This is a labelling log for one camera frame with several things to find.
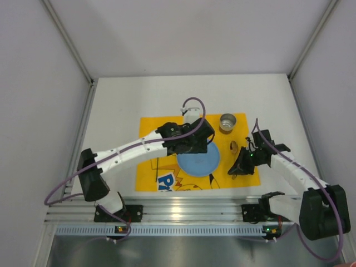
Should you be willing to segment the gold metal spoon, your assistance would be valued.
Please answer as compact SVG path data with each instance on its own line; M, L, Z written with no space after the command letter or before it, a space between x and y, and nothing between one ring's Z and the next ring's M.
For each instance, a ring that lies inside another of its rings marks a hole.
M237 174L236 174L237 163L236 162L237 162L238 152L239 152L239 146L235 141L231 141L231 143L230 143L230 152L235 157L235 161L234 161L232 167L230 168L228 174L231 175L232 180L235 180L237 177Z

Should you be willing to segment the blue round plate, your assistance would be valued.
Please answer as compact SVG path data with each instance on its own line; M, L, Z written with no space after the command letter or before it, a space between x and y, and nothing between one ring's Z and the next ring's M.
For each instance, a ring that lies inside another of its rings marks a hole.
M204 177L212 174L220 164L220 151L212 142L205 154L180 154L176 156L180 169L190 176Z

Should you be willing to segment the brown and white metal cup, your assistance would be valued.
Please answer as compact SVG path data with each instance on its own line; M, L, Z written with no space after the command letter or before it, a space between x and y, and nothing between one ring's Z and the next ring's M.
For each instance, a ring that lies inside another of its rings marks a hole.
M220 116L219 130L224 134L229 134L233 131L237 123L236 117L231 113L224 113Z

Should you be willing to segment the blue handled fork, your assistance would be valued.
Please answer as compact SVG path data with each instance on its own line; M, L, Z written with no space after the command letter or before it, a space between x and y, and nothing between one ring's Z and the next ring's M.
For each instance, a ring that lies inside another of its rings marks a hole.
M158 181L158 174L159 174L159 157L156 159L156 176L155 176L155 183Z

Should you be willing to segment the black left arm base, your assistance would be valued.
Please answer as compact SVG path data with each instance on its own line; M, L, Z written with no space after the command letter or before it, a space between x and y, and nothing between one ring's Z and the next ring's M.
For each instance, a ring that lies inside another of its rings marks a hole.
M143 216L143 206L142 205L126 205L122 211L114 213L115 216L120 217L124 221L131 223L140 223ZM119 222L119 220L113 218L111 215L103 211L100 207L96 207L94 222L96 223L114 223Z

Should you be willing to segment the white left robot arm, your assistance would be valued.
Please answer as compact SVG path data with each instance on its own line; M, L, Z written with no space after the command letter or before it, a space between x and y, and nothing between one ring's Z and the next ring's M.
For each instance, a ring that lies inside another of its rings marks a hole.
M205 115L186 110L184 123L167 122L148 135L110 150L94 152L85 149L80 154L77 176L84 200L104 207L110 213L125 208L119 192L110 189L106 174L124 170L142 162L181 154L205 154L215 131Z

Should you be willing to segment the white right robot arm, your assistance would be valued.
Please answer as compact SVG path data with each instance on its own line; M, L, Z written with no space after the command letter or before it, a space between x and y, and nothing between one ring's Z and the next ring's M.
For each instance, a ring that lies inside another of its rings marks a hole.
M295 190L291 197L281 191L258 199L258 209L245 221L264 221L278 216L296 223L309 240L349 233L351 230L347 197L340 185L329 185L292 158L290 148L276 144L269 130L253 133L253 150L241 147L228 170L230 176L253 175L260 165L268 165Z

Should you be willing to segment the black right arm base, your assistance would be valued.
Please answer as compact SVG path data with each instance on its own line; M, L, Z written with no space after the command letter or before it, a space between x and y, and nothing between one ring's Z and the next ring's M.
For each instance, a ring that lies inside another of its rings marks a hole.
M241 213L243 222L257 224L259 222L289 222L288 219L280 215L268 215L259 204L243 204L241 205Z

